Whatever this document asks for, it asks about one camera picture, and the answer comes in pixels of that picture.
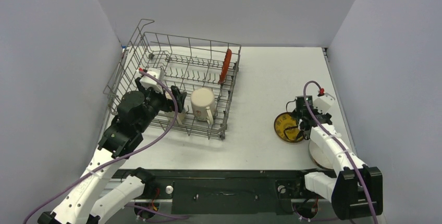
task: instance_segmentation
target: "cable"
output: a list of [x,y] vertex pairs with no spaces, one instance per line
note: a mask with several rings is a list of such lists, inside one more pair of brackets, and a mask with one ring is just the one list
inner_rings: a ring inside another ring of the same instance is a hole
[[[157,143],[159,140],[161,140],[172,128],[172,126],[175,124],[175,121],[177,120],[177,116],[178,116],[178,103],[177,100],[175,99],[174,95],[172,94],[172,92],[169,90],[169,88],[163,84],[162,82],[160,82],[160,80],[156,79],[155,77],[151,76],[150,74],[144,72],[143,70],[139,70],[139,73],[149,77],[150,79],[154,80],[155,82],[157,82],[161,87],[164,88],[164,90],[170,95],[170,98],[172,98],[172,101],[174,102],[174,107],[175,107],[175,114],[174,114],[174,118],[172,119],[172,122],[170,123],[169,126],[167,126],[166,130],[160,135],[158,136],[154,141],[152,141],[151,143],[147,144],[146,146],[132,152],[129,154],[126,154],[124,156],[120,156],[116,159],[113,159],[111,161],[108,161],[98,167],[96,167],[94,170],[92,170],[92,172],[97,172],[101,169],[103,169],[104,167],[107,167],[111,164],[114,164],[120,160],[126,159],[131,157],[132,155],[136,155],[139,152],[142,152],[144,150],[146,150],[147,148],[151,147],[152,145],[154,145],[155,143]],[[33,211],[31,211],[26,218],[23,221],[23,224],[26,224],[28,222],[28,220],[31,218],[32,215],[34,215],[38,210],[40,210],[42,207],[46,206],[47,204],[49,204],[50,202],[52,202],[53,200],[59,198],[60,196],[62,196],[64,193],[68,192],[69,190],[71,190],[73,187],[75,187],[77,184],[79,184],[80,182],[84,181],[86,178],[88,178],[89,176],[91,176],[92,173],[87,173],[86,175],[82,176],[80,179],[76,180],[75,182],[73,182],[71,185],[69,185],[67,188],[65,188],[63,191],[61,191],[60,193],[56,194],[55,196],[51,197],[49,200],[47,200],[46,202],[42,203],[40,206],[36,207]]]
[[153,210],[158,211],[158,208],[155,207],[155,205],[153,205],[154,200],[156,200],[159,196],[159,188],[156,188],[156,194],[155,197],[153,197],[152,201],[151,201],[151,207],[153,208]]
[[188,215],[169,215],[169,214],[165,214],[165,213],[156,212],[156,211],[151,210],[151,209],[149,209],[147,207],[142,207],[142,206],[135,205],[134,203],[128,203],[125,206],[126,207],[138,208],[138,209],[141,209],[141,210],[144,210],[144,211],[151,212],[151,213],[153,213],[155,215],[160,215],[160,216],[167,217],[167,218],[174,219],[174,220],[187,220],[187,219],[189,219]]
[[308,221],[308,222],[310,222],[310,221],[335,221],[335,220],[339,220],[338,217],[334,217],[334,218],[322,218],[322,219],[315,219],[315,218],[310,219],[310,218],[305,218],[305,217],[303,217],[302,215],[300,215],[300,214],[298,213],[298,211],[296,210],[296,208],[294,209],[294,212],[299,216],[299,219],[301,219],[301,220],[306,220],[306,221]]
[[[140,211],[138,211],[136,220],[138,220],[141,217],[141,213],[142,212],[144,212],[144,210],[142,210],[142,209],[140,209]],[[169,219],[169,220],[149,220],[149,219],[143,219],[144,222],[156,222],[156,223],[158,223],[158,222],[169,222],[169,221],[173,221],[173,220],[176,220],[176,219]]]
[[126,177],[127,174],[129,174],[131,172],[131,170],[127,170],[126,172],[124,172],[124,174],[121,176],[120,178],[120,183],[123,183],[123,178]]
[[286,112],[288,112],[289,110],[287,109],[287,107],[289,106],[290,103],[294,103],[296,102],[296,99],[294,99],[293,101],[288,101],[286,104]]
[[301,130],[298,132],[298,134],[296,135],[296,137],[294,138],[294,140],[291,140],[291,139],[289,138],[289,136],[287,136],[287,133],[286,133],[287,130],[292,130],[292,129],[297,129],[297,128],[298,128],[298,125],[296,125],[296,126],[291,126],[291,127],[288,127],[288,128],[285,128],[285,129],[284,129],[284,131],[283,131],[284,136],[285,136],[290,142],[300,142],[300,141],[302,141],[302,139],[303,139],[303,131],[301,131]]
[[[318,125],[318,126],[319,126],[319,127],[320,127],[320,128],[326,133],[326,134],[327,134],[327,135],[331,136],[332,134],[331,134],[327,129],[325,129],[324,126],[322,126],[322,124],[319,122],[319,120],[315,117],[315,115],[313,114],[313,111],[312,111],[312,109],[310,108],[310,105],[309,105],[309,103],[308,103],[308,101],[307,101],[307,87],[308,87],[309,84],[311,84],[311,83],[316,84],[316,86],[318,86],[318,88],[319,88],[320,90],[322,89],[321,86],[319,85],[319,83],[317,83],[316,81],[309,81],[308,83],[306,83],[306,84],[304,85],[304,94],[303,94],[305,105],[306,105],[307,110],[309,111],[310,115],[312,116],[313,120],[316,122],[316,124],[317,124],[317,125]],[[334,140],[334,141],[335,141],[335,142],[341,147],[342,150],[345,150],[345,149],[346,149],[345,146],[344,146],[344,145],[343,145],[343,144],[342,144],[342,143],[341,143],[336,137],[332,136],[332,138],[333,138],[333,140]],[[372,199],[371,199],[371,197],[370,197],[370,193],[369,193],[369,191],[368,191],[368,189],[367,189],[367,185],[365,184],[364,179],[362,178],[361,173],[360,173],[359,170],[356,168],[356,164],[354,163],[353,159],[351,158],[349,152],[345,152],[345,154],[346,154],[346,156],[347,156],[347,158],[348,158],[348,160],[349,160],[351,166],[353,166],[354,172],[356,173],[356,176],[358,177],[359,182],[360,182],[361,185],[362,185],[362,189],[364,190],[365,197],[367,198],[367,201],[368,201],[368,203],[369,203],[369,209],[370,209],[370,212],[371,212],[371,214],[372,214],[373,221],[374,221],[375,224],[378,224],[378,221],[377,221],[377,218],[376,218],[376,212],[375,212],[375,210],[374,210],[374,206],[373,206],[373,203],[372,203]]]
[[[279,202],[279,207],[281,208],[281,210],[284,212],[284,213],[286,213],[286,214],[293,214],[294,213],[294,210],[285,210],[284,209],[284,207],[283,207],[283,204],[282,204],[282,202],[281,202],[281,192],[279,192],[279,197],[278,197],[278,202]],[[304,205],[309,201],[309,200],[311,200],[312,198],[306,198],[300,205],[299,205],[299,207],[298,207],[298,209],[301,209],[301,208],[303,208],[304,207]]]
[[317,197],[316,197],[316,202],[315,202],[315,204],[313,204],[313,206],[312,206],[312,208],[315,208],[315,206],[316,206],[316,211],[315,211],[315,213],[317,213],[317,212],[319,211],[319,205],[318,205],[318,202],[319,202],[319,197],[317,196]]

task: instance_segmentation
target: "orange wire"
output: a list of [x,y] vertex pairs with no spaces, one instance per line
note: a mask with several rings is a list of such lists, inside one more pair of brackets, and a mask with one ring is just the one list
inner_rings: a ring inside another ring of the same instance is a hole
[[316,197],[316,202],[315,204],[313,204],[312,208],[314,208],[316,206],[316,212],[318,211],[318,201],[319,201],[319,197]]
[[159,188],[156,189],[156,195],[151,201],[151,208],[155,208],[155,206],[153,205],[153,201],[156,200],[158,196],[159,196]]

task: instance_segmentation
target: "mug handle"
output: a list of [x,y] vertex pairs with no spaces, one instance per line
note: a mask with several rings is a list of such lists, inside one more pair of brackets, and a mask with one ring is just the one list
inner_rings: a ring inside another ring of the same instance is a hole
[[212,111],[210,110],[210,107],[206,107],[206,110],[207,110],[207,123],[212,125],[213,124]]

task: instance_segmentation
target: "wire dish rack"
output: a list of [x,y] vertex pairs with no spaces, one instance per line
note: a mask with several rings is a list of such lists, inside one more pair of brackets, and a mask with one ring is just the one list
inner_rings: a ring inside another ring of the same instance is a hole
[[[187,92],[185,118],[182,124],[176,122],[172,129],[187,135],[223,140],[239,70],[241,45],[146,31],[146,26],[153,22],[140,20],[103,91],[109,99],[107,106],[110,113],[117,114],[117,106],[126,92],[137,90],[134,80],[140,76],[139,68],[157,68],[164,72],[162,81],[168,87],[175,85],[181,92]],[[223,84],[218,84],[228,49],[232,51],[232,56],[227,77]],[[190,95],[201,87],[209,88],[215,94],[216,109],[214,124],[211,126],[196,120],[192,112]],[[160,111],[150,126],[164,130],[171,120],[172,114]]]

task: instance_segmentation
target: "yellow plate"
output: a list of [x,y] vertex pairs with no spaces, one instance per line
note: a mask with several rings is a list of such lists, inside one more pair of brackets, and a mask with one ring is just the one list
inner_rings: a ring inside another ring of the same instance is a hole
[[293,119],[288,112],[277,116],[273,123],[273,128],[275,129],[276,134],[284,141],[290,143],[298,143],[304,140],[302,136],[295,140],[299,134],[299,129],[296,128],[296,126],[296,120]]

